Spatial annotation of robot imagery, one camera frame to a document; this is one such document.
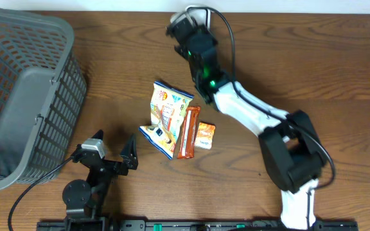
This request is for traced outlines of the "orange brown snack bar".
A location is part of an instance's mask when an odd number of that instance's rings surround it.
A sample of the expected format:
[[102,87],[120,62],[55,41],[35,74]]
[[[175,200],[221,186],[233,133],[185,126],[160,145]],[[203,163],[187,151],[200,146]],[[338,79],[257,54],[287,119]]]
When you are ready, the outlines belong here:
[[190,106],[186,109],[186,116],[182,126],[181,145],[178,159],[189,159],[194,157],[195,136],[197,132],[199,106]]

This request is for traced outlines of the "small orange packet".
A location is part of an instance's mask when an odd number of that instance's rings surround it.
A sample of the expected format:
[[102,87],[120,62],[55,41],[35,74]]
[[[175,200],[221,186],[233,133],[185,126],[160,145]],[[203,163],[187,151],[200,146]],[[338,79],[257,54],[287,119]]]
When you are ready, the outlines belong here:
[[213,136],[215,134],[216,126],[199,122],[197,135],[195,138],[195,147],[210,150],[213,144]]

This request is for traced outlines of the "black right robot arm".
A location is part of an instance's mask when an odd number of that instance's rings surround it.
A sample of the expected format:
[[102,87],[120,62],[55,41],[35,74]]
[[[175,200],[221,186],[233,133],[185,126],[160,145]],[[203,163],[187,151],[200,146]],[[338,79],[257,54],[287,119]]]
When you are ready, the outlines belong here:
[[221,69],[216,38],[205,25],[194,19],[175,19],[166,33],[177,40],[175,51],[189,62],[201,98],[258,137],[267,174],[281,190],[282,224],[310,229],[316,222],[313,201],[318,178],[329,158],[308,115],[274,108],[247,92]]

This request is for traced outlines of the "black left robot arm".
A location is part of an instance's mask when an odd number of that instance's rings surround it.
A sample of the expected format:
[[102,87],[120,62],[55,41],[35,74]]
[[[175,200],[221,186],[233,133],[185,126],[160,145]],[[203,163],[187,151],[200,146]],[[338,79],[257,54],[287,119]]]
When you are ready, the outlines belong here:
[[62,193],[66,205],[66,230],[113,230],[111,218],[102,214],[103,204],[111,183],[138,167],[136,136],[132,134],[120,156],[122,161],[107,160],[103,130],[79,144],[71,155],[72,162],[89,169],[85,180],[73,180]]

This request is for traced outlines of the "yellow snack bag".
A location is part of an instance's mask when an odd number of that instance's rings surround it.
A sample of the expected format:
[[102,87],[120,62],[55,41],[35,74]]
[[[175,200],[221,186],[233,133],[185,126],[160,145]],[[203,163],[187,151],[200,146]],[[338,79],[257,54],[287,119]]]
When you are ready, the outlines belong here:
[[194,95],[161,81],[154,82],[150,101],[151,125],[140,126],[139,131],[168,159],[173,158],[186,109],[193,98]]

